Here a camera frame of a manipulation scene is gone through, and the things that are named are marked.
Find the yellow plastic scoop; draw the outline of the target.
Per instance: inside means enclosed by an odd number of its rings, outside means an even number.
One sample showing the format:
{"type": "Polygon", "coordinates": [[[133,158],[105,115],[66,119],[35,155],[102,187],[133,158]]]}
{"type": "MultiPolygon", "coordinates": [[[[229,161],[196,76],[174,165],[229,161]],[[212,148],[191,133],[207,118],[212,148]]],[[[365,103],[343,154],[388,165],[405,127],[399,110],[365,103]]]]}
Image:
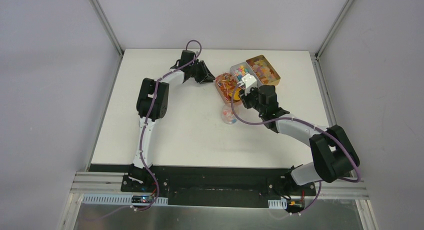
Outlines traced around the yellow plastic scoop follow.
{"type": "Polygon", "coordinates": [[[235,105],[240,105],[242,103],[240,97],[240,88],[235,88],[233,91],[228,93],[229,102],[233,102],[235,105]]]}

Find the clear plastic jar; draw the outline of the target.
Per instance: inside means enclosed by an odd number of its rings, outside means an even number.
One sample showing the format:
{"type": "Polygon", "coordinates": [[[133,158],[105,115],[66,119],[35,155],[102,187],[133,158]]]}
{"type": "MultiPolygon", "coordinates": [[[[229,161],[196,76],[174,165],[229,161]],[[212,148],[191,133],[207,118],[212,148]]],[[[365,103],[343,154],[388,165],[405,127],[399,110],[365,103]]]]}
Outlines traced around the clear plastic jar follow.
{"type": "Polygon", "coordinates": [[[233,125],[237,122],[234,111],[230,103],[225,104],[221,109],[221,120],[227,125],[233,125]]]}

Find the orange tray of lollipops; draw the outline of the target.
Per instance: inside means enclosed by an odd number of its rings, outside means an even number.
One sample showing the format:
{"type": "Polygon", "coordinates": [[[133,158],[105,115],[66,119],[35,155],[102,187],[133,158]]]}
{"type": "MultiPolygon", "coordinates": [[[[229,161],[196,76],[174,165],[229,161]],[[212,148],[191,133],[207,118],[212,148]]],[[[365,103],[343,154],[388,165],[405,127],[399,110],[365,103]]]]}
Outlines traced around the orange tray of lollipops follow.
{"type": "Polygon", "coordinates": [[[231,73],[222,73],[215,78],[215,87],[225,104],[230,104],[237,79],[231,73]]]}

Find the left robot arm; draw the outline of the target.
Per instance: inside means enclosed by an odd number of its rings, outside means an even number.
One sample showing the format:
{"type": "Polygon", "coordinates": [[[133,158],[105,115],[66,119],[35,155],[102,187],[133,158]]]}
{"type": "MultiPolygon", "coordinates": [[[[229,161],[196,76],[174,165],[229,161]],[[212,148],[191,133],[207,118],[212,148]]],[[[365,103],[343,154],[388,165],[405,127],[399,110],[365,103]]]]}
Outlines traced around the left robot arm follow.
{"type": "Polygon", "coordinates": [[[147,192],[157,179],[150,170],[153,165],[150,154],[151,139],[155,125],[165,117],[168,110],[170,85],[183,84],[193,78],[198,84],[212,83],[215,80],[203,60],[199,60],[201,50],[194,52],[184,49],[180,59],[168,72],[154,80],[144,78],[139,90],[136,110],[139,116],[139,140],[128,174],[133,175],[133,185],[140,192],[147,192]]]}

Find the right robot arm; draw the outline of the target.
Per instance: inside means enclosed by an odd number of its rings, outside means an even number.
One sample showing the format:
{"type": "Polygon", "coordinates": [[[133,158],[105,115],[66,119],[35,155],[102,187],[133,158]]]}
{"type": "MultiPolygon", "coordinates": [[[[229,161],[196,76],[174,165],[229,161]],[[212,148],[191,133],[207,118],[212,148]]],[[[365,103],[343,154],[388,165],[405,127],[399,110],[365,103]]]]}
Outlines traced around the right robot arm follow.
{"type": "Polygon", "coordinates": [[[284,190],[288,194],[298,194],[309,183],[332,183],[338,179],[357,183],[361,180],[360,159],[341,126],[325,128],[295,117],[279,106],[273,85],[244,88],[239,97],[246,109],[258,112],[259,125],[310,148],[312,162],[292,167],[283,176],[284,190]],[[350,171],[356,173],[356,179],[345,176],[350,171]]]}

